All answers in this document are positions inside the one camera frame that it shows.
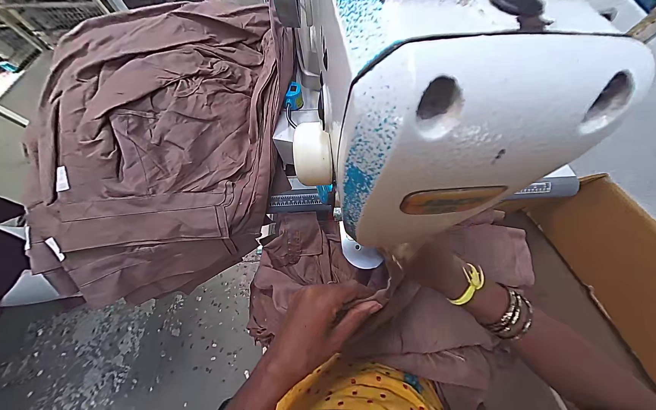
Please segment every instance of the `blue speckled paint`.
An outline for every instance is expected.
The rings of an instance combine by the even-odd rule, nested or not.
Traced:
[[[341,25],[347,40],[348,61],[353,72],[359,72],[392,41],[382,27],[383,2],[381,0],[335,0]],[[381,69],[374,68],[367,76],[382,77]],[[388,151],[396,136],[396,107],[382,103],[393,101],[388,85],[371,88],[370,84],[387,82],[359,80],[351,90],[357,107],[364,107],[353,129],[351,147],[345,163],[343,181],[343,222],[346,232],[356,237],[356,224],[381,174]]]
[[[395,112],[396,107],[373,107],[360,117],[353,131],[346,158],[342,210],[346,232],[354,238],[364,205],[394,144],[398,127]]]
[[[372,61],[391,41],[382,27],[381,0],[336,0],[345,38],[348,40],[348,61],[358,72]]]

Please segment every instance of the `sewing machine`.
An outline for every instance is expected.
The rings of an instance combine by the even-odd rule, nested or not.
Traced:
[[[356,240],[344,252],[436,233],[508,198],[573,195],[566,164],[610,135],[654,76],[650,50],[583,0],[275,5],[296,28],[307,107],[274,141],[302,185],[332,187],[312,205],[340,207]]]

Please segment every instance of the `stack of clothes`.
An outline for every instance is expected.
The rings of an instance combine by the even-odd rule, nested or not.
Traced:
[[[66,34],[25,132],[33,273],[97,308],[191,292],[255,249],[270,185],[289,189],[271,138],[293,55],[269,5],[168,3]]]
[[[463,260],[507,286],[533,285],[533,264],[525,231],[499,225],[505,214],[484,211],[444,233]],[[269,346],[280,330],[291,296],[310,284],[355,279],[374,291],[365,300],[383,308],[341,349],[360,361],[377,361],[432,380],[445,408],[476,410],[485,400],[494,371],[509,365],[509,352],[470,313],[438,292],[386,264],[359,269],[342,254],[335,221],[314,212],[281,214],[278,233],[263,240],[260,267],[250,288],[249,333]]]

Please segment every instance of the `metal bangle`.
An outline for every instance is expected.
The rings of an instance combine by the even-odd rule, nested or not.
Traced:
[[[499,331],[505,328],[508,325],[510,319],[513,317],[513,313],[517,308],[517,304],[518,304],[517,294],[515,293],[514,290],[509,289],[505,286],[503,287],[505,288],[509,296],[508,307],[505,313],[503,313],[503,315],[500,317],[500,320],[494,323],[490,323],[489,325],[485,325],[485,328],[491,332]]]
[[[517,304],[517,309],[515,309],[515,312],[513,312],[512,319],[510,320],[510,323],[508,323],[507,326],[505,326],[503,329],[494,332],[497,336],[500,336],[502,333],[508,333],[508,332],[512,331],[515,328],[515,325],[517,325],[517,322],[520,319],[520,314],[523,312],[523,307],[522,306],[523,306],[523,303],[518,303]]]
[[[533,305],[525,297],[521,296],[523,303],[528,307],[528,313],[525,316],[525,321],[523,327],[513,336],[498,336],[500,339],[517,341],[520,340],[527,332],[530,330],[531,325],[533,324]]]

